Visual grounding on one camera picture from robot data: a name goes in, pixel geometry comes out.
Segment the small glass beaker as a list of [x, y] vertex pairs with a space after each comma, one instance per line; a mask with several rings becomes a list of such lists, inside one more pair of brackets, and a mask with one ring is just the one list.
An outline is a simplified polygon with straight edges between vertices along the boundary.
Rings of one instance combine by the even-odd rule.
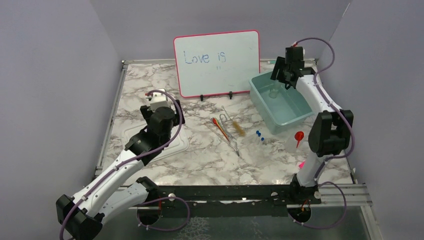
[[275, 99], [279, 92], [280, 92], [280, 88], [281, 88], [281, 83], [279, 81], [274, 81], [273, 85], [271, 86], [270, 90], [269, 90], [269, 94], [268, 96], [271, 99]]

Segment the teal plastic bin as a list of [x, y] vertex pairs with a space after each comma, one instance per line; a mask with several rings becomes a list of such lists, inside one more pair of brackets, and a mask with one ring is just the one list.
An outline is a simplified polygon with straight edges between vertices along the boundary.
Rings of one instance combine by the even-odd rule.
[[249, 96], [269, 132], [277, 135], [301, 124], [314, 113], [297, 90], [285, 89], [282, 83], [278, 96], [270, 98], [273, 83], [270, 71], [253, 77], [249, 81]]

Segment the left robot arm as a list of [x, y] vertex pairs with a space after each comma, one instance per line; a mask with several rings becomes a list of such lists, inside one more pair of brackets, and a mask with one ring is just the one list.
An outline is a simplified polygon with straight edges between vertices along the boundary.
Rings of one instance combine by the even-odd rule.
[[142, 106], [147, 125], [130, 138], [106, 171], [73, 196], [64, 194], [56, 201], [59, 239], [68, 232], [74, 240], [92, 240], [104, 224], [128, 208], [155, 203], [158, 187], [148, 177], [141, 177], [126, 190], [118, 189], [177, 138], [185, 120], [179, 100], [172, 102], [175, 109], [167, 102], [155, 110]]

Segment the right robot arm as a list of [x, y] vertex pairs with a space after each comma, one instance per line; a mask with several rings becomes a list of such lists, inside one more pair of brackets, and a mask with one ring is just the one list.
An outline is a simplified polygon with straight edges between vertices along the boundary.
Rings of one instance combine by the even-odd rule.
[[303, 168], [293, 176], [288, 190], [289, 199], [296, 204], [314, 196], [328, 161], [341, 158], [340, 153], [353, 145], [353, 113], [334, 103], [317, 76], [311, 67], [305, 67], [304, 60], [289, 61], [279, 56], [270, 77], [286, 89], [297, 90], [316, 114], [308, 135], [311, 152]]

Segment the red yellow pipette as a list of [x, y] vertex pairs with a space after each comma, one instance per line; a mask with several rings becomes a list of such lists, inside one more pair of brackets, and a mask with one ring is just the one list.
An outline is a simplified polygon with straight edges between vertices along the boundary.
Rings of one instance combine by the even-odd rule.
[[211, 121], [212, 121], [212, 123], [221, 131], [221, 133], [223, 134], [223, 136], [226, 138], [226, 140], [229, 142], [230, 141], [230, 139], [229, 139], [229, 137], [228, 137], [228, 134], [227, 134], [227, 132], [223, 129], [223, 127], [222, 127], [222, 125], [220, 124], [220, 122], [215, 118], [215, 117], [213, 117], [212, 119], [211, 119]]

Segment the metal test tube clamp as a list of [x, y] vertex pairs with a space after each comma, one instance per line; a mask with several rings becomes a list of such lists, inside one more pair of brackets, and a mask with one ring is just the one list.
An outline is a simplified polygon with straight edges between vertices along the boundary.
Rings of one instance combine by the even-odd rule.
[[232, 123], [232, 120], [230, 118], [230, 116], [228, 115], [227, 111], [225, 110], [224, 106], [221, 107], [222, 110], [224, 111], [224, 113], [221, 113], [219, 115], [219, 119], [220, 119], [220, 124], [224, 130], [224, 132], [226, 133], [227, 137], [228, 137], [228, 142], [229, 142], [229, 146], [232, 147], [236, 153], [236, 155], [238, 157], [240, 157], [240, 152], [237, 146], [237, 140], [234, 137], [234, 135], [232, 133], [230, 133], [230, 124]]

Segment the red plastic funnel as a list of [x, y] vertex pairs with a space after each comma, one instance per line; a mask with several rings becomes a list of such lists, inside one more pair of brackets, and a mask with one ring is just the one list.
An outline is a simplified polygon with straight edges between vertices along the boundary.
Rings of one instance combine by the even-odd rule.
[[298, 132], [295, 133], [294, 139], [296, 140], [296, 148], [299, 147], [299, 145], [301, 144], [304, 137], [305, 137], [305, 134], [304, 134], [303, 131], [298, 131]]

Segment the clear plastic flask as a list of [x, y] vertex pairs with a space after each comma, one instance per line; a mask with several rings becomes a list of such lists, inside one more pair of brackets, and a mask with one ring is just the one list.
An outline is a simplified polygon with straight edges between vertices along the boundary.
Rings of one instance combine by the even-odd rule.
[[285, 150], [288, 153], [295, 153], [297, 151], [296, 140], [295, 140], [295, 133], [292, 134], [292, 135], [290, 135], [290, 137], [285, 142], [284, 147], [285, 147]]

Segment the pink framed whiteboard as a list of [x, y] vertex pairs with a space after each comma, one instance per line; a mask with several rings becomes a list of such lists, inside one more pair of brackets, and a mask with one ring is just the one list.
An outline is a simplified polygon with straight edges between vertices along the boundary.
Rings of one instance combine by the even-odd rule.
[[173, 48], [183, 98], [247, 93], [261, 71], [257, 30], [177, 36]]

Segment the brown test tube brush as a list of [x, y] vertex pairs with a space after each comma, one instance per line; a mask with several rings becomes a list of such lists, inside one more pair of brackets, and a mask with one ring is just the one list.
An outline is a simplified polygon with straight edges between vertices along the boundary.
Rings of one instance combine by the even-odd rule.
[[245, 130], [240, 126], [240, 124], [237, 121], [232, 121], [232, 126], [236, 130], [236, 132], [241, 136], [244, 137], [246, 135]]

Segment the pink highlighter marker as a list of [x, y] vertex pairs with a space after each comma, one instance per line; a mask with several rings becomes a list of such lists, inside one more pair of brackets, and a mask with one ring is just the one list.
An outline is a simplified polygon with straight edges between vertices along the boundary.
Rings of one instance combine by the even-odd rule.
[[302, 169], [302, 168], [304, 167], [304, 165], [305, 165], [305, 162], [306, 162], [306, 161], [302, 161], [302, 162], [298, 165], [298, 168], [299, 168], [299, 169]]

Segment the black front mounting rail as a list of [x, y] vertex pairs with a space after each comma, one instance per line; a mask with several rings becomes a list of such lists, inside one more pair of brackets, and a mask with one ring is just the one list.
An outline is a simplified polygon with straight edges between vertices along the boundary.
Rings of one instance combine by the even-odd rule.
[[146, 177], [137, 180], [147, 187], [148, 197], [136, 203], [139, 225], [153, 229], [161, 218], [289, 217], [311, 228], [313, 208], [342, 207], [333, 228], [347, 215], [348, 207], [371, 206], [365, 184], [323, 182], [301, 187], [297, 182], [272, 185], [160, 185]]

